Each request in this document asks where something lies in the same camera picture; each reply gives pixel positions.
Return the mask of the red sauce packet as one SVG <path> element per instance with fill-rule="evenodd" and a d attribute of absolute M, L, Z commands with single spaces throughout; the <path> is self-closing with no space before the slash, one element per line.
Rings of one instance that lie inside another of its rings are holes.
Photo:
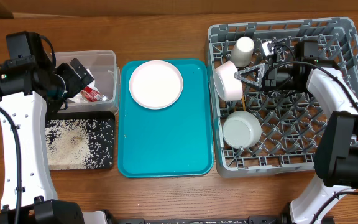
<path fill-rule="evenodd" d="M 106 97 L 104 95 L 102 95 L 99 91 L 94 90 L 88 86 L 86 86 L 81 91 L 81 94 L 89 102 L 97 102 L 97 101 L 105 101 L 106 100 Z"/>

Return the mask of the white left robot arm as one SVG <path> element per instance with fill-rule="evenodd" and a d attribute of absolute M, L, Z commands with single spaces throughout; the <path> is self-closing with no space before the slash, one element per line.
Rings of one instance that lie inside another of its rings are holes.
<path fill-rule="evenodd" d="M 67 99 L 93 77 L 77 60 L 57 65 L 47 38 L 35 32 L 6 37 L 9 59 L 0 64 L 0 122 L 4 190 L 0 223 L 113 223 L 107 210 L 84 212 L 58 199 L 48 166 L 45 118 L 67 107 Z"/>

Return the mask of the grey bowl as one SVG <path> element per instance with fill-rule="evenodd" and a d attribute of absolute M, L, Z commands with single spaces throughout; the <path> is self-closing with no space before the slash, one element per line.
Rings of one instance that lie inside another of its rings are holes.
<path fill-rule="evenodd" d="M 231 113 L 223 124 L 223 139 L 235 149 L 256 145 L 262 135 L 259 120 L 246 111 Z"/>

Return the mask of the wooden chopstick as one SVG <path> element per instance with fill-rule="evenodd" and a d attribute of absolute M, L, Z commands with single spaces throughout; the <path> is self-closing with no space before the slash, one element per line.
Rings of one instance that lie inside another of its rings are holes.
<path fill-rule="evenodd" d="M 243 111 L 246 111 L 246 101 L 245 101 L 244 95 L 242 96 L 242 108 L 243 108 Z"/>

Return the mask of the large pink plate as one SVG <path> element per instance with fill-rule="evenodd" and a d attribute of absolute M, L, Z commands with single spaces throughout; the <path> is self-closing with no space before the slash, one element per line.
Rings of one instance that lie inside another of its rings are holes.
<path fill-rule="evenodd" d="M 179 69 L 163 60 L 139 65 L 131 74 L 129 93 L 140 106 L 160 110 L 174 104 L 183 91 L 184 81 Z"/>

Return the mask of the small pink bowl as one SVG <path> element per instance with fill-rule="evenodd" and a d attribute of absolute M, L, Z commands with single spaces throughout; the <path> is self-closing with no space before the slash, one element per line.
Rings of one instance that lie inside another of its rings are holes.
<path fill-rule="evenodd" d="M 213 70 L 214 86 L 224 101 L 237 101 L 242 98 L 242 82 L 234 77 L 237 67 L 227 61 Z"/>

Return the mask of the cream cup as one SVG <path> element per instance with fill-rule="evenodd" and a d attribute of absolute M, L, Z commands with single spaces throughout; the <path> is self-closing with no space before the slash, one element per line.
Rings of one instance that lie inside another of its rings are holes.
<path fill-rule="evenodd" d="M 250 37 L 241 37 L 231 50 L 230 61 L 236 67 L 250 64 L 254 52 L 254 41 Z"/>

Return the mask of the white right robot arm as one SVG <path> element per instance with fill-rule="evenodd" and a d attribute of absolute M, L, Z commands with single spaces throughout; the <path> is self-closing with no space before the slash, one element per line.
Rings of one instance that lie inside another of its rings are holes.
<path fill-rule="evenodd" d="M 327 213 L 346 195 L 358 196 L 358 98 L 339 65 L 320 57 L 316 40 L 302 40 L 293 59 L 239 70 L 235 78 L 256 90 L 293 90 L 316 98 L 328 123 L 314 154 L 315 175 L 288 203 L 280 223 L 333 223 Z"/>

